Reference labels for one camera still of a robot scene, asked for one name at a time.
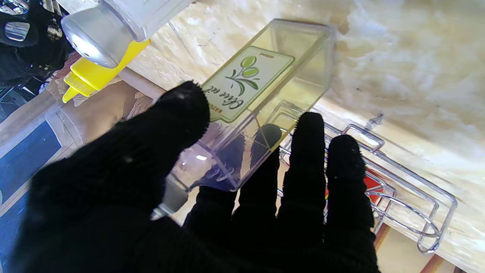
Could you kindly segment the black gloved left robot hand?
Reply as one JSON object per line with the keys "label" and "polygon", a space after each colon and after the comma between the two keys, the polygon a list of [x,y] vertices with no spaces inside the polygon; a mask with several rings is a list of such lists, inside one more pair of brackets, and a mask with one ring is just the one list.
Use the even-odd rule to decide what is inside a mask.
{"label": "black gloved left robot hand", "polygon": [[210,111],[187,81],[68,158],[38,171],[12,273],[378,273],[365,163],[350,135],[333,138],[305,112],[275,207],[279,151],[235,193],[201,187],[180,226],[151,214],[181,152],[206,132]]}

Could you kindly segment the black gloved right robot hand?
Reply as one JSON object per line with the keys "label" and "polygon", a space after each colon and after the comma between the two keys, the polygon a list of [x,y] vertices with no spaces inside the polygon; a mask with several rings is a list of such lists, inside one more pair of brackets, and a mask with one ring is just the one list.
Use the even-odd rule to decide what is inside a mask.
{"label": "black gloved right robot hand", "polygon": [[24,14],[1,13],[1,87],[46,79],[74,52],[63,32],[65,16],[55,0],[30,0]]}

